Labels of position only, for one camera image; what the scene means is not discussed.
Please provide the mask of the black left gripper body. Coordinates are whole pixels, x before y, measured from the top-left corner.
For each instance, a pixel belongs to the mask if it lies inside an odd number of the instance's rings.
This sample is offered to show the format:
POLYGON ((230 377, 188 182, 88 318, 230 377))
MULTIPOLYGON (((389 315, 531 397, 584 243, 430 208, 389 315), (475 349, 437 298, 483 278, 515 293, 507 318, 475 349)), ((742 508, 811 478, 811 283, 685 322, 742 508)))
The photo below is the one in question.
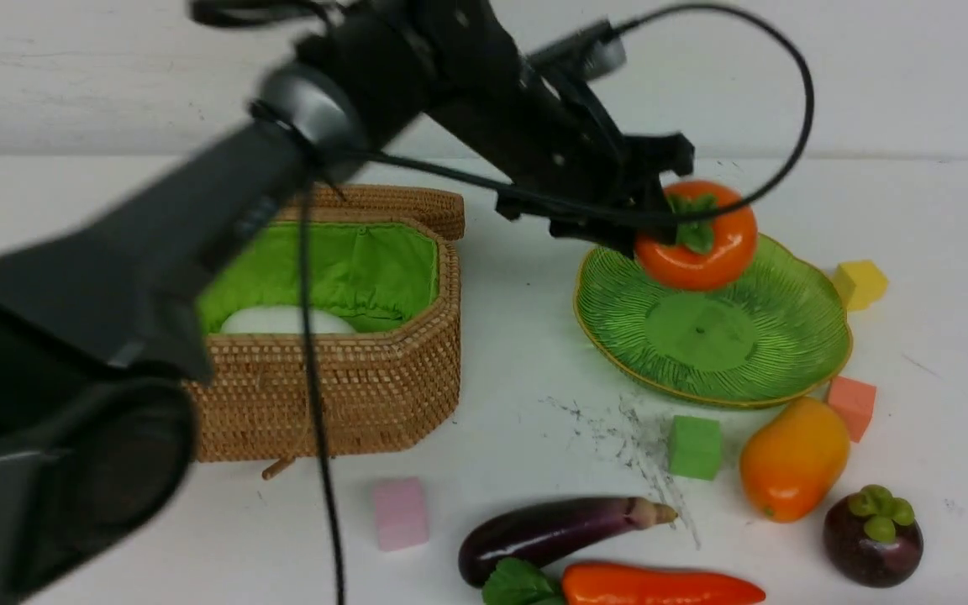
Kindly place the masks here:
POLYGON ((691 175, 694 145, 680 133, 623 134, 589 82, 537 72, 516 51, 448 54, 435 62, 430 117, 511 181, 496 210, 548 219, 555 238, 633 253, 639 230, 672 239, 649 211, 668 212, 665 173, 691 175))

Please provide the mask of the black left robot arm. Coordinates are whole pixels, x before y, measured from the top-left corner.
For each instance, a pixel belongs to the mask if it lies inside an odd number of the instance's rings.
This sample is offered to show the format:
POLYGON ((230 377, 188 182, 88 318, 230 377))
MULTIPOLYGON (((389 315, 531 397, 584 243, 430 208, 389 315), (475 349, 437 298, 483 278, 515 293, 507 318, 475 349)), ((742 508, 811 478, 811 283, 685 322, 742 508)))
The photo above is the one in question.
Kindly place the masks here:
POLYGON ((102 217, 0 255, 0 604, 166 505, 210 381, 195 303, 277 212, 349 180, 427 114, 513 182, 498 211, 633 251, 671 234, 682 134, 626 135, 587 82, 623 64, 607 22, 523 56, 487 1, 356 1, 266 76, 250 121, 102 217))

